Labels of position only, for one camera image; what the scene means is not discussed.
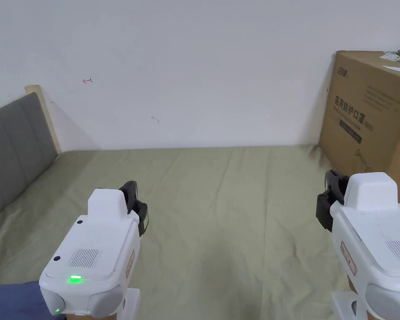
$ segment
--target bed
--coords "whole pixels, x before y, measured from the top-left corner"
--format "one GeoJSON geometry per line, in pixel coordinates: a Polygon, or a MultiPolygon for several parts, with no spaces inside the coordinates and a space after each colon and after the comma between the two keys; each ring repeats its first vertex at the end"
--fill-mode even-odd
{"type": "Polygon", "coordinates": [[[92,191],[136,180],[150,216],[138,319],[333,317],[330,293],[348,283],[315,218],[330,168],[320,149],[60,153],[45,123],[57,156],[0,210],[0,284],[38,280],[92,191]]]}

